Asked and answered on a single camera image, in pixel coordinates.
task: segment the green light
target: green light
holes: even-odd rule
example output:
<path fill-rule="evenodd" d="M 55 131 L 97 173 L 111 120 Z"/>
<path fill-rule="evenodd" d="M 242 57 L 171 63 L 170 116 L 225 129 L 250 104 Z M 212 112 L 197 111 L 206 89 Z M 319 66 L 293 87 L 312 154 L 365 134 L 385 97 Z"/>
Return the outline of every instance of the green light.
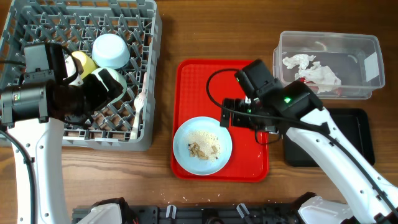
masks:
<path fill-rule="evenodd" d="M 285 101 L 286 103 L 289 103 L 290 101 L 292 101 L 292 99 L 286 96 L 285 99 L 284 99 L 284 101 Z"/>

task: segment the white tissue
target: white tissue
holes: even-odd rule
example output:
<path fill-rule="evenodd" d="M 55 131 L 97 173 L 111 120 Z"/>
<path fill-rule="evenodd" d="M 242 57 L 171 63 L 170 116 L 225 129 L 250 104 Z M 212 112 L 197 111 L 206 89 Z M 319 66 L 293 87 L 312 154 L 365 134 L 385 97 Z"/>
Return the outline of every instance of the white tissue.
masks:
<path fill-rule="evenodd" d="M 318 86 L 318 93 L 328 92 L 337 89 L 341 85 L 341 80 L 337 78 L 336 74 L 331 71 L 329 66 L 321 66 L 320 62 L 313 62 L 313 66 L 309 69 L 300 69 L 294 75 L 295 79 L 305 78 L 308 82 L 314 82 L 321 85 L 334 85 L 334 86 Z"/>
<path fill-rule="evenodd" d="M 337 78 L 336 74 L 331 71 L 329 66 L 321 66 L 320 62 L 313 62 L 313 66 L 306 69 L 311 61 L 316 56 L 297 54 L 291 58 L 284 58 L 283 63 L 288 69 L 292 69 L 296 65 L 298 66 L 298 73 L 294 75 L 294 78 L 298 80 L 299 78 L 305 78 L 307 82 L 314 82 L 320 85 L 334 85 L 334 86 L 318 86 L 318 93 L 332 91 L 341 85 L 341 80 Z"/>
<path fill-rule="evenodd" d="M 286 57 L 282 60 L 282 62 L 284 65 L 287 66 L 287 69 L 292 69 L 296 65 L 299 65 L 298 69 L 306 69 L 310 64 L 310 62 L 312 62 L 315 57 L 316 56 L 314 55 L 309 56 L 306 54 L 298 54 L 294 55 L 291 58 Z"/>

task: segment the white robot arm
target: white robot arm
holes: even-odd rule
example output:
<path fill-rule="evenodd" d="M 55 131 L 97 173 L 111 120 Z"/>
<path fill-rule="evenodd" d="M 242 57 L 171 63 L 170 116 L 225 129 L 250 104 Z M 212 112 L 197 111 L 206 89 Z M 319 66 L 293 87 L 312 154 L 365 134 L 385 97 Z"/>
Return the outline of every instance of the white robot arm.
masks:
<path fill-rule="evenodd" d="M 317 126 L 327 123 L 330 136 L 336 139 L 362 165 L 386 194 L 394 208 L 398 207 L 398 188 L 370 166 L 344 137 L 326 108 L 314 109 L 303 116 L 301 121 Z M 320 218 L 323 220 L 322 223 L 341 223 L 353 215 L 360 223 L 375 223 L 375 217 L 379 214 L 386 217 L 392 212 L 353 161 L 339 147 L 332 146 L 326 137 L 300 128 L 289 128 L 286 135 L 317 162 L 343 194 L 348 204 L 327 202 L 320 197 L 311 198 L 298 210 L 306 223 L 318 223 Z"/>
<path fill-rule="evenodd" d="M 20 224 L 70 223 L 62 178 L 65 116 L 81 116 L 82 122 L 70 123 L 84 126 L 86 114 L 106 106 L 123 89 L 107 71 L 99 74 L 102 81 L 90 74 L 82 86 L 70 86 L 78 71 L 67 76 L 63 50 L 71 55 L 58 44 L 26 47 L 23 85 L 9 86 L 1 93 L 2 124 L 8 133 L 0 132 L 14 150 Z M 82 223 L 134 223 L 133 218 L 124 199 L 115 198 L 100 202 Z"/>

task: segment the dish rack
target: dish rack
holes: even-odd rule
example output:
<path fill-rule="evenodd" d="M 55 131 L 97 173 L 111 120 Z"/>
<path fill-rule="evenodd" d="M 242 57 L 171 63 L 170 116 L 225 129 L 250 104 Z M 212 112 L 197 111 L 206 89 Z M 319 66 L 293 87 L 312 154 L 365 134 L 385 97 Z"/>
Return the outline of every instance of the dish rack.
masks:
<path fill-rule="evenodd" d="M 118 72 L 127 81 L 119 102 L 108 104 L 92 117 L 90 129 L 65 125 L 64 146 L 93 149 L 145 151 L 152 144 L 155 111 L 155 72 L 160 55 L 162 21 L 153 0 L 14 0 L 0 39 L 0 58 L 25 62 L 26 45 L 51 42 L 72 52 L 91 56 L 93 42 L 103 34 L 116 34 L 127 43 L 131 58 Z M 16 85 L 25 68 L 0 65 L 0 89 Z M 137 139 L 130 139 L 135 117 L 133 102 L 143 91 L 147 72 L 147 100 Z M 3 136 L 0 144 L 10 145 Z"/>

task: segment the wooden table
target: wooden table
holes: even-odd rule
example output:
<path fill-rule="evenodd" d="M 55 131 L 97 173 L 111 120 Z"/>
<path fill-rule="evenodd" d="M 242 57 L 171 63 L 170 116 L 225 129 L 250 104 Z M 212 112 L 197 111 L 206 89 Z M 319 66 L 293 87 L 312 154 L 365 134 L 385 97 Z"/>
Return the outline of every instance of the wooden table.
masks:
<path fill-rule="evenodd" d="M 1 25 L 10 2 L 0 3 Z M 368 113 L 376 155 L 374 167 L 398 185 L 398 1 L 158 1 L 157 5 L 163 33 L 156 76 L 153 145 L 147 152 L 65 147 L 62 166 L 70 215 L 79 205 L 113 197 L 124 197 L 130 205 L 192 206 L 208 204 L 208 200 L 232 205 L 291 202 L 311 191 L 325 199 L 344 201 L 319 168 L 287 166 L 281 142 L 270 146 L 269 174 L 256 184 L 180 180 L 170 169 L 178 64 L 186 58 L 261 58 L 271 66 L 272 53 L 284 30 L 378 37 L 385 87 L 374 91 L 369 100 L 330 100 L 325 104 L 363 108 Z M 10 147 L 0 149 L 0 192 L 0 223 L 15 223 L 17 192 Z"/>

